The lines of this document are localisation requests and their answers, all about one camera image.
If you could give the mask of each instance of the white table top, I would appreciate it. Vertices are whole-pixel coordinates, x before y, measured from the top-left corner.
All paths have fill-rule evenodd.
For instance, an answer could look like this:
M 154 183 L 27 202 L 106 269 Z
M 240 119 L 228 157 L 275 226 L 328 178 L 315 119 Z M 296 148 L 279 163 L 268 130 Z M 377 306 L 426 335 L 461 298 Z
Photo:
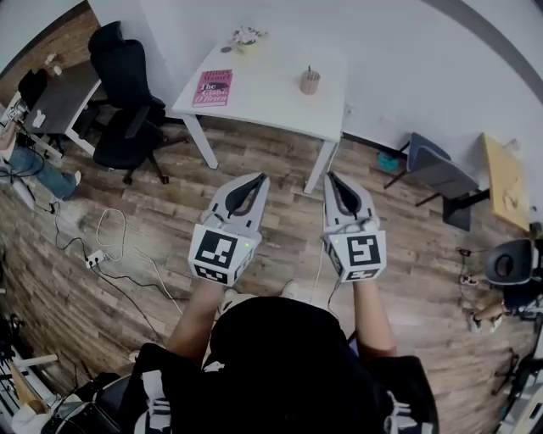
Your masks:
M 232 50 L 221 53 L 216 46 L 205 58 L 174 103 L 178 114 L 202 114 L 269 125 L 327 140 L 341 138 L 347 59 L 340 51 L 321 48 L 281 46 L 271 38 L 261 40 L 255 52 L 242 55 Z M 307 70 L 321 75 L 314 95 L 299 89 Z M 193 107 L 193 97 L 204 71 L 232 70 L 228 104 L 220 107 Z

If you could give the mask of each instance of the book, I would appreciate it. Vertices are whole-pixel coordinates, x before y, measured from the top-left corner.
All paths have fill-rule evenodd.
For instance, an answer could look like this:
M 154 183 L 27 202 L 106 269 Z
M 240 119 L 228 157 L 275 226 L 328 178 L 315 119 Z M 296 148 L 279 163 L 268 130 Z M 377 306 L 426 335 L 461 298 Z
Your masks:
M 194 93 L 193 107 L 227 105 L 231 84 L 232 70 L 204 71 Z

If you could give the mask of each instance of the power strip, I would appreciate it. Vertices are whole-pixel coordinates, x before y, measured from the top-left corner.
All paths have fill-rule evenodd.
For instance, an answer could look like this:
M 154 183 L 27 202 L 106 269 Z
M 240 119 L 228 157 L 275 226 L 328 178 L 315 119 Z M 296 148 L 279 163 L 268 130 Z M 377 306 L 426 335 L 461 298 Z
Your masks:
M 91 266 L 94 267 L 104 262 L 105 260 L 107 260 L 105 253 L 102 250 L 97 250 L 96 252 L 94 252 L 92 255 L 90 255 L 87 258 L 87 262 L 86 262 L 87 268 L 90 269 Z

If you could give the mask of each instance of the small potted plant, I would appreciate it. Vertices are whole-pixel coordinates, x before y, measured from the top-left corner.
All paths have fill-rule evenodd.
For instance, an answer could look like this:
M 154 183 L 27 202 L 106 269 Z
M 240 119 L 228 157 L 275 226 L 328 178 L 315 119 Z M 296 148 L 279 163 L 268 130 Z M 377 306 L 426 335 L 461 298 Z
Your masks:
M 231 43 L 241 54 L 248 55 L 256 49 L 259 38 L 265 35 L 266 33 L 257 31 L 252 27 L 240 27 L 233 32 Z

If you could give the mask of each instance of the cable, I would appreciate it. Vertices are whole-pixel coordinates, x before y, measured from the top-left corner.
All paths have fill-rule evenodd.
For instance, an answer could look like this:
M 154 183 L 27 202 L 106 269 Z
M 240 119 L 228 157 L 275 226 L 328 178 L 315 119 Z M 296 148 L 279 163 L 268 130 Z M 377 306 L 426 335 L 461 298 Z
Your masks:
M 332 302 L 332 296 L 336 293 L 340 285 L 341 285 L 341 278 L 338 277 L 338 280 L 336 281 L 336 285 L 335 287 L 333 287 L 333 291 L 330 292 L 330 297 L 328 298 L 328 305 L 327 305 L 328 312 L 330 312 L 330 314 L 335 316 L 336 320 L 339 320 L 339 317 L 333 312 L 333 310 L 330 309 L 330 303 Z
M 156 275 L 159 277 L 159 280 L 160 280 L 160 284 L 162 285 L 162 287 L 164 288 L 164 291 L 166 294 L 168 294 L 168 297 L 170 298 L 170 300 L 176 305 L 176 308 L 177 310 L 179 310 L 179 313 L 181 315 L 183 315 L 183 311 L 181 310 L 181 308 L 179 307 L 179 305 L 176 303 L 176 300 L 174 300 L 174 298 L 171 296 L 171 294 L 168 292 L 168 289 L 166 288 L 166 285 L 164 284 L 164 282 L 162 281 L 162 277 L 160 277 L 160 273 L 159 273 L 159 267 L 156 266 L 156 263 L 153 261 L 153 259 L 151 257 L 149 257 L 148 255 L 146 255 L 144 252 L 142 252 L 139 248 L 137 247 L 134 247 L 148 262 L 150 262 L 151 264 L 153 264 L 153 267 L 154 267 L 154 270 L 156 271 Z
M 20 172 L 17 172 L 17 173 L 0 174 L 0 178 L 13 178 L 13 177 L 16 177 L 16 178 L 30 178 L 31 176 L 35 176 L 35 175 L 37 175 L 38 173 L 40 173 L 43 170 L 43 167 L 45 166 L 45 159 L 43 159 L 42 155 L 40 155 L 40 153 L 37 152 L 36 149 L 33 149 L 32 147 L 28 147 L 28 149 L 30 149 L 34 153 L 33 156 L 32 156 L 31 165 L 28 167 L 28 169 L 21 170 Z M 22 174 L 30 171 L 30 169 L 32 169 L 32 166 L 34 165 L 34 162 L 36 161 L 36 156 L 38 156 L 40 159 L 42 159 L 42 166 L 38 170 L 36 170 L 34 173 L 30 173 L 30 174 L 27 174 L 27 175 L 22 175 Z
M 123 220 L 123 227 L 122 227 L 122 242 L 121 244 L 102 244 L 100 242 L 100 238 L 98 236 L 99 234 L 99 231 L 100 231 L 100 226 L 102 225 L 102 220 L 104 219 L 104 216 L 109 212 L 109 211 L 116 211 L 117 213 L 119 213 L 121 216 L 122 216 L 122 220 Z M 122 211 L 120 211 L 119 209 L 115 209 L 115 208 L 108 208 L 106 210 L 104 210 L 104 212 L 102 213 L 102 217 L 100 217 L 100 221 L 98 222 L 98 227 L 96 228 L 96 241 L 98 242 L 98 244 L 100 246 L 102 246 L 103 248 L 107 248 L 107 247 L 120 247 L 120 256 L 119 258 L 113 258 L 111 255 L 107 254 L 106 255 L 108 256 L 108 258 L 110 258 L 111 260 L 115 261 L 115 262 L 119 262 L 123 259 L 123 255 L 124 255 L 124 251 L 125 251 L 125 238 L 126 238 L 126 217 L 124 215 L 124 213 Z M 176 303 L 176 300 L 171 296 L 171 294 L 168 292 L 168 289 L 166 288 L 164 282 L 162 281 L 162 277 L 160 276 L 160 273 L 159 273 L 159 268 L 156 266 L 156 263 L 148 256 L 146 255 L 144 252 L 142 252 L 139 248 L 137 247 L 134 247 L 138 253 L 140 253 L 142 256 L 138 256 L 138 255 L 133 255 L 135 256 L 136 258 L 139 258 L 139 259 L 142 259 L 142 260 L 145 260 L 147 262 L 149 262 L 150 264 L 153 264 L 153 267 L 154 267 L 154 271 L 156 272 L 156 275 L 159 277 L 159 281 L 160 281 L 160 285 L 162 285 L 162 288 L 164 289 L 164 292 L 162 292 L 160 290 L 160 288 L 157 286 L 157 285 L 142 285 L 141 283 L 137 282 L 137 281 L 134 281 L 130 276 L 128 275 L 124 275 L 124 276 L 120 276 L 118 277 L 119 279 L 120 278 L 125 278 L 125 279 L 129 279 L 130 281 L 132 281 L 133 283 L 135 283 L 136 285 L 138 285 L 139 287 L 157 287 L 160 291 L 160 293 L 162 295 L 164 295 L 166 298 L 169 298 L 175 305 L 176 305 L 176 308 L 177 310 L 179 311 L 180 314 L 183 313 L 183 311 L 181 310 L 181 308 L 179 307 L 179 305 Z M 115 277 L 113 277 L 112 275 L 108 275 L 109 278 L 111 279 L 117 279 Z
M 70 242 L 68 242 L 68 244 L 66 244 L 63 248 L 59 246 L 59 233 L 60 233 L 60 231 L 59 231 L 59 224 L 57 223 L 57 218 L 59 217 L 59 212 L 60 212 L 60 202 L 55 202 L 55 203 L 52 203 L 51 205 L 52 205 L 52 206 L 53 206 L 53 205 L 58 205 L 58 207 L 57 207 L 57 212 L 56 212 L 55 215 L 54 215 L 54 227 L 55 227 L 55 229 L 57 230 L 57 233 L 56 233 L 56 235 L 55 235 L 55 237 L 54 237 L 55 246 L 56 246 L 57 248 L 59 248 L 60 250 L 64 251 L 64 250 L 66 250 L 66 249 L 70 246 L 70 244 L 71 244 L 72 242 L 79 240 L 79 241 L 81 242 L 81 246 L 83 247 L 83 257 L 85 258 L 85 262 L 87 262 L 88 256 L 87 256 L 87 252 L 85 251 L 85 243 L 84 243 L 84 241 L 83 241 L 81 238 L 79 238 L 79 237 L 77 237 L 77 238 L 72 238 L 72 239 L 70 240 Z
M 98 236 L 98 233 L 100 232 L 100 226 L 102 225 L 102 220 L 104 219 L 104 216 L 109 211 L 116 211 L 122 217 L 122 243 L 121 244 L 102 244 L 100 242 L 100 238 Z M 113 256 L 111 256 L 110 254 L 106 253 L 108 258 L 110 258 L 112 261 L 119 262 L 120 260 L 122 260 L 122 257 L 123 257 L 124 251 L 125 251 L 125 236 L 126 236 L 126 217 L 125 217 L 124 213 L 122 211 L 118 210 L 118 209 L 115 209 L 115 208 L 107 208 L 106 210 L 104 210 L 104 212 L 102 213 L 102 217 L 100 217 L 100 221 L 98 222 L 98 227 L 96 228 L 96 241 L 103 248 L 120 247 L 120 256 L 117 259 L 114 258 Z
M 60 409 L 60 406 L 64 403 L 64 401 L 66 399 L 68 399 L 68 397 L 77 390 L 78 386 L 77 386 L 77 364 L 76 362 L 74 362 L 74 388 L 64 397 L 60 400 L 59 402 L 59 405 L 57 405 L 57 407 L 54 409 L 53 411 L 53 415 L 51 416 L 51 420 L 53 420 L 55 418 L 55 416 L 57 415 L 57 413 L 59 412 L 59 409 Z
M 107 283 L 109 283 L 113 288 L 115 288 L 117 291 L 119 291 L 122 295 L 124 295 L 126 298 L 128 298 L 128 300 L 130 301 L 130 303 L 132 303 L 134 305 L 134 307 L 137 309 L 137 311 L 142 314 L 142 317 L 147 321 L 147 324 L 149 324 L 149 327 L 151 327 L 151 330 L 153 330 L 154 334 L 157 336 L 158 340 L 160 342 L 163 342 L 162 341 L 162 336 L 154 329 L 153 325 L 151 324 L 151 321 L 149 321 L 147 315 L 139 308 L 139 306 L 136 304 L 136 302 L 134 300 L 132 300 L 128 294 L 126 294 L 126 292 L 124 292 L 122 289 L 120 289 L 118 286 L 116 286 L 114 283 L 111 283 L 110 281 L 108 281 L 105 277 L 103 277 L 102 275 L 100 275 L 95 269 L 94 267 L 91 265 L 91 270 L 92 272 L 97 275 L 100 279 L 102 279 L 103 281 L 106 281 Z
M 26 130 L 25 126 L 22 123 L 17 123 L 17 125 L 19 125 L 25 131 L 27 140 L 31 140 L 31 135 Z M 7 178 L 7 177 L 13 177 L 13 176 L 17 176 L 19 178 L 28 178 L 28 177 L 35 176 L 38 173 L 40 173 L 43 170 L 43 167 L 45 166 L 45 159 L 42 157 L 42 155 L 38 151 L 36 151 L 36 149 L 34 148 L 35 146 L 36 146 L 35 143 L 32 143 L 30 146 L 28 146 L 28 149 L 33 152 L 31 165 L 28 167 L 28 169 L 21 170 L 20 172 L 17 172 L 17 173 L 10 173 L 10 174 L 6 174 L 6 175 L 0 175 L 0 178 Z M 22 175 L 25 172 L 30 171 L 30 169 L 34 165 L 34 162 L 36 161 L 36 156 L 38 156 L 42 160 L 41 167 L 38 170 L 36 170 L 34 173 L 31 173 L 29 175 Z
M 336 156 L 336 152 L 339 149 L 339 143 L 336 145 L 336 148 L 333 150 L 332 157 L 330 158 L 330 161 L 328 162 L 328 166 L 326 168 L 327 173 L 330 170 L 330 167 L 332 166 L 333 158 Z M 322 201 L 322 233 L 324 233 L 324 228 L 326 227 L 326 201 Z M 324 240 L 322 240 L 321 245 L 321 254 L 319 256 L 319 268 L 316 271 L 315 281 L 313 282 L 313 290 L 311 291 L 311 299 L 309 304 L 313 301 L 313 294 L 315 293 L 316 284 L 319 281 L 319 277 L 321 276 L 321 268 L 322 268 L 322 255 L 324 254 Z
M 95 266 L 96 266 L 96 268 L 98 268 L 100 273 L 102 273 L 103 275 L 105 275 L 106 277 L 108 277 L 110 279 L 114 279 L 114 280 L 128 279 L 132 283 L 135 283 L 136 285 L 138 285 L 139 287 L 142 287 L 142 288 L 155 287 L 156 289 L 159 290 L 160 294 L 162 294 L 162 296 L 164 298 L 167 298 L 168 300 L 178 300 L 178 301 L 187 301 L 188 300 L 188 298 L 170 298 L 170 297 L 168 297 L 166 294 L 164 294 L 162 292 L 160 287 L 155 283 L 149 283 L 148 285 L 143 285 L 142 283 L 139 283 L 138 281 L 135 281 L 134 279 L 132 279 L 129 275 L 118 275 L 118 276 L 115 277 L 114 275 L 109 275 L 108 273 L 104 273 L 104 271 L 100 268 L 99 264 L 96 264 Z
M 85 430 L 83 430 L 83 428 L 81 428 L 79 425 L 77 425 L 73 420 L 70 420 L 70 419 L 63 419 L 63 422 L 70 422 L 71 424 L 77 426 L 77 429 L 79 431 L 81 431 L 82 434 L 87 434 L 87 432 Z

